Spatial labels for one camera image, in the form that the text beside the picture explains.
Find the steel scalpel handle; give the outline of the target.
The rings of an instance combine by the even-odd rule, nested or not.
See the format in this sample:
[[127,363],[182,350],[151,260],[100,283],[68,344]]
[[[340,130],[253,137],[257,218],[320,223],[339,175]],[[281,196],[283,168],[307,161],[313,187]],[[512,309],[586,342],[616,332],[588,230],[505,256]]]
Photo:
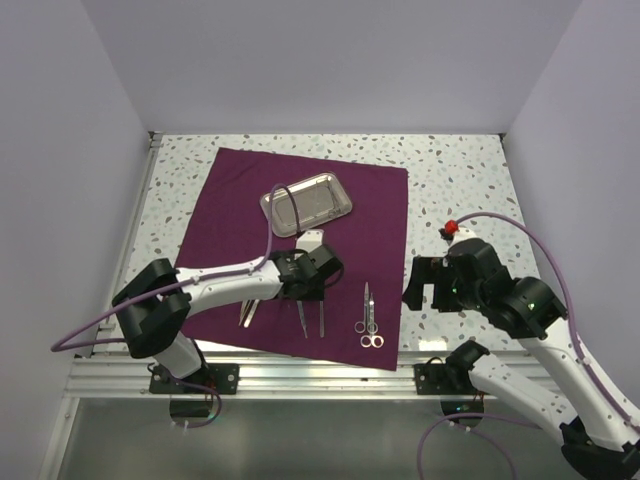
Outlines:
[[302,327],[304,338],[308,339],[309,338],[308,337],[308,328],[307,328],[307,322],[306,322],[306,316],[305,316],[305,312],[304,312],[303,302],[302,301],[296,301],[296,305],[297,305],[297,309],[298,309],[300,324],[301,324],[301,327]]
[[325,311],[324,300],[319,302],[319,336],[325,338]]

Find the steel tweezers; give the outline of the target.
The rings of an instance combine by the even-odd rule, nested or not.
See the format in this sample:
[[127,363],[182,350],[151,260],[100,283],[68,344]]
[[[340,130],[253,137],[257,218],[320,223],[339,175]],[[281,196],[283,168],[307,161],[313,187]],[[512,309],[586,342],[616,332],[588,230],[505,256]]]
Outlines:
[[257,311],[257,307],[259,306],[259,303],[260,303],[259,300],[249,300],[249,302],[250,302],[250,307],[248,311],[243,317],[240,317],[239,325],[242,326],[243,328],[248,328],[251,325],[251,322]]

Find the steel clamp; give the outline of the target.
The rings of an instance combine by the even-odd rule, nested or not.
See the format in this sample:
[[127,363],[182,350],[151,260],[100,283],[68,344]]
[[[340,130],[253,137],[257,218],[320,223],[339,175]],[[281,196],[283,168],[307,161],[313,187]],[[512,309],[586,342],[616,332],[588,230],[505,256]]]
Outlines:
[[314,198],[313,218],[315,220],[337,218],[344,212],[348,212],[350,205],[348,197],[337,195],[333,191],[322,190]]

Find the steel instrument tray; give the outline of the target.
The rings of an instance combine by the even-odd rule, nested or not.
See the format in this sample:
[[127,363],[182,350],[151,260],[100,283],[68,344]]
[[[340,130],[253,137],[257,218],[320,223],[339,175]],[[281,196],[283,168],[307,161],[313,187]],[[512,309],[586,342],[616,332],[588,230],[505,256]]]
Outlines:
[[[349,214],[353,209],[349,194],[333,172],[306,178],[287,186],[287,189],[292,196],[289,196],[285,189],[280,188],[274,195],[266,193],[260,198],[260,207],[265,217],[271,215],[272,231],[280,238],[295,236],[299,232],[318,228]],[[349,211],[337,218],[315,220],[313,202],[322,190],[333,191],[337,195],[348,197],[351,203]]]

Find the purple cloth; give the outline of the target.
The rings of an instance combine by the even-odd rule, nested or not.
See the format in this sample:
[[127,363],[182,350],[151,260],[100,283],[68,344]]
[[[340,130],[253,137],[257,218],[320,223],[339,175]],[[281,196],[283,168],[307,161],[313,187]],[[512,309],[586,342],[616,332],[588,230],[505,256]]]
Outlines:
[[[237,304],[187,319],[183,333],[205,340],[271,353],[393,371],[397,367],[408,217],[408,173],[403,168],[343,161],[218,150],[197,199],[176,264],[208,268],[252,260],[265,251],[267,221],[260,198],[286,185],[333,172],[349,194],[352,211],[324,225],[324,241],[342,260],[340,282],[325,296],[325,338],[319,307],[304,306],[308,339],[297,305],[263,302],[248,328],[239,326]],[[354,324],[363,318],[364,286],[375,301],[382,348],[362,348]]]

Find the steel forceps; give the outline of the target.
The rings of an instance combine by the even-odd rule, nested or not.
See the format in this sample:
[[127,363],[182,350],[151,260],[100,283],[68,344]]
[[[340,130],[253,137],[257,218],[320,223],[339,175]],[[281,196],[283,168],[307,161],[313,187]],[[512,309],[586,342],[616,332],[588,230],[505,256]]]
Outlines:
[[241,303],[240,317],[243,317],[246,314],[246,312],[248,311],[249,307],[250,307],[250,302],[249,301],[243,301]]

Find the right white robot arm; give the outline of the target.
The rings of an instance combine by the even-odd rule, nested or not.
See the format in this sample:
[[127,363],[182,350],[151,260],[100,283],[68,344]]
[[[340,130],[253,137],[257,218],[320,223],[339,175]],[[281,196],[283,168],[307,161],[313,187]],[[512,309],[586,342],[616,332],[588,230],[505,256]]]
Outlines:
[[473,389],[497,397],[550,435],[585,479],[638,475],[639,410],[572,339],[567,309],[547,284],[512,277],[489,243],[471,238],[452,243],[443,257],[413,259],[402,296],[410,310],[421,309],[427,285],[434,288],[432,309],[481,314],[536,359],[559,391],[511,370],[473,340],[441,364],[416,367],[417,375],[453,391]]

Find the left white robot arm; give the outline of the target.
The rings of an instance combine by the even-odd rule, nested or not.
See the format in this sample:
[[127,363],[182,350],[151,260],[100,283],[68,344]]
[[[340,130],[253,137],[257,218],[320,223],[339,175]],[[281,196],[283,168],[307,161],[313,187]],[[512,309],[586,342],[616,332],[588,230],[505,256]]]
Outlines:
[[343,262],[324,244],[208,269],[176,268],[161,258],[115,295],[112,313],[132,358],[154,359],[175,384],[193,393],[207,383],[208,369],[195,343],[182,333],[188,318],[250,300],[318,301],[343,274]]

